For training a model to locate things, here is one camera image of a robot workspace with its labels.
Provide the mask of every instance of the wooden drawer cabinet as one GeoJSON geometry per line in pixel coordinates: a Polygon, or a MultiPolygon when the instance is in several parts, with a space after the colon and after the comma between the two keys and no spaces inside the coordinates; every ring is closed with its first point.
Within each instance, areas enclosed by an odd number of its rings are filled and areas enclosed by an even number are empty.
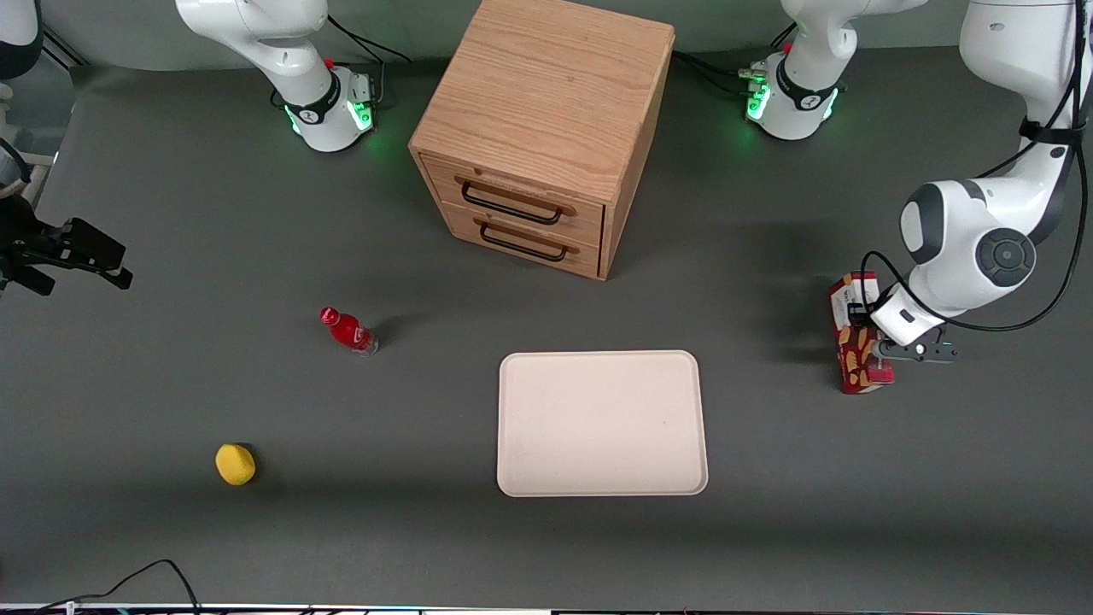
{"type": "Polygon", "coordinates": [[[483,0],[410,140],[451,233],[607,279],[673,40],[562,0],[483,0]]]}

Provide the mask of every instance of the plastic tray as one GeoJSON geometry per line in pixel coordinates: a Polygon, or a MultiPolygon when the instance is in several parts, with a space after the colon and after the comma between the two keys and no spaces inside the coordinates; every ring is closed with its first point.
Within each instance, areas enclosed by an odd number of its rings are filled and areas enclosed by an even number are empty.
{"type": "Polygon", "coordinates": [[[693,496],[706,487],[690,353],[509,355],[498,401],[497,485],[508,496],[693,496]]]}

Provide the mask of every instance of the sponge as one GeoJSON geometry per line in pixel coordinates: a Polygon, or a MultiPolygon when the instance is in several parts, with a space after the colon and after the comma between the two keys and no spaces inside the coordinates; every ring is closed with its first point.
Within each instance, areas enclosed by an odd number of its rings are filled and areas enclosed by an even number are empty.
{"type": "Polygon", "coordinates": [[[239,445],[224,445],[216,451],[216,471],[228,485],[242,487],[255,477],[255,458],[239,445]]]}

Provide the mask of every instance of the plastic bottle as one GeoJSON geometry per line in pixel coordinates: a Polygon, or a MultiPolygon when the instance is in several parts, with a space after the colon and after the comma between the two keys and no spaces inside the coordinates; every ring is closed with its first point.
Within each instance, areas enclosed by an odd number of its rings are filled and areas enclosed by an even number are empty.
{"type": "Polygon", "coordinates": [[[319,320],[330,329],[330,336],[338,344],[356,353],[361,357],[371,357],[379,350],[379,341],[375,334],[361,327],[361,322],[349,315],[341,315],[333,307],[324,307],[319,320]]]}

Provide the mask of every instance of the black metal handle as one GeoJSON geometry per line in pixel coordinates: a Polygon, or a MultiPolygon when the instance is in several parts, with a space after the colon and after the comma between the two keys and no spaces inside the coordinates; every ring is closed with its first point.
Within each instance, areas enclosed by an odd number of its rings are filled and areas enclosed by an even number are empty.
{"type": "Polygon", "coordinates": [[[519,251],[520,253],[527,253],[528,256],[534,256],[536,258],[542,258],[543,260],[546,260],[546,261],[550,261],[550,262],[561,262],[562,259],[565,258],[565,253],[568,250],[568,248],[563,245],[561,253],[545,253],[545,252],[539,251],[537,249],[531,249],[530,247],[524,247],[522,245],[516,245],[515,243],[507,241],[505,239],[498,239],[496,237],[491,237],[490,235],[485,234],[485,229],[489,228],[490,225],[486,224],[485,222],[479,222],[479,224],[481,224],[481,227],[479,228],[479,235],[482,236],[482,240],[484,240],[485,243],[492,243],[493,245],[500,245],[501,247],[504,247],[504,248],[507,248],[507,249],[515,249],[516,251],[519,251]]]}
{"type": "Polygon", "coordinates": [[[524,211],[520,211],[519,209],[513,209],[512,206],[506,206],[504,204],[501,204],[500,202],[493,202],[492,200],[485,200],[484,198],[472,197],[467,192],[467,190],[470,189],[471,189],[471,182],[463,181],[463,189],[462,189],[463,200],[466,200],[471,204],[477,204],[479,206],[484,206],[486,209],[492,209],[494,211],[500,211],[502,213],[515,215],[521,220],[527,220],[528,222],[534,222],[537,224],[544,224],[544,225],[557,224],[557,221],[562,218],[561,206],[554,210],[554,215],[551,215],[550,217],[543,217],[542,215],[526,213],[524,211]]]}

